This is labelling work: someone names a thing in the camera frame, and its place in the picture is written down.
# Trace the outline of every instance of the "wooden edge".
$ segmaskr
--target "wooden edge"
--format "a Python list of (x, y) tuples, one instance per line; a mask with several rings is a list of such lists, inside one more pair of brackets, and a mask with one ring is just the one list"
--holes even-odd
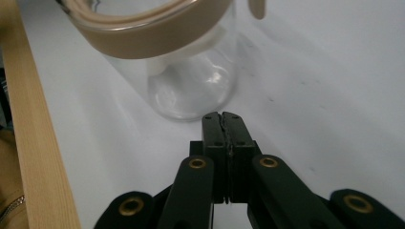
[(15, 0), (0, 0), (0, 44), (30, 228), (80, 228), (72, 191)]

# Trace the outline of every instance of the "white table surface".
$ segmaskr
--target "white table surface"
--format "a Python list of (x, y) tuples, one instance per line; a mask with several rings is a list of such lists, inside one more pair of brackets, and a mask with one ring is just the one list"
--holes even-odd
[[(262, 151), (316, 194), (365, 192), (405, 219), (405, 1), (272, 0), (255, 21), (238, 0), (241, 115)], [(20, 1), (83, 228), (117, 196), (173, 182), (201, 122), (155, 114), (54, 1)], [(214, 228), (250, 228), (245, 205)]]

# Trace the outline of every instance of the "beige rubber seal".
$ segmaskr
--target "beige rubber seal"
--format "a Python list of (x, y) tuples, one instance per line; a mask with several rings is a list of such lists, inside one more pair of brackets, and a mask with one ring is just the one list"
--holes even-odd
[(122, 59), (166, 54), (197, 40), (223, 17), (232, 0), (172, 0), (134, 16), (93, 12), (86, 0), (65, 0), (73, 24), (98, 51)]

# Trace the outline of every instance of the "brass screw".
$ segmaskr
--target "brass screw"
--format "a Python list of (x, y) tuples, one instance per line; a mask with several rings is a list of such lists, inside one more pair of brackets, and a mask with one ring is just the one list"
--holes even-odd
[(271, 157), (264, 157), (260, 159), (260, 164), (267, 167), (267, 168), (275, 168), (278, 166), (277, 160)]
[(139, 197), (131, 197), (125, 199), (119, 205), (119, 212), (125, 217), (131, 217), (136, 213), (139, 213), (144, 206), (143, 200)]
[(343, 200), (345, 201), (348, 207), (350, 207), (353, 211), (356, 211), (358, 213), (369, 214), (373, 211), (373, 206), (360, 196), (347, 195), (343, 197)]
[(190, 160), (188, 165), (193, 169), (202, 169), (203, 167), (206, 166), (206, 162), (203, 159), (196, 158), (196, 159)]

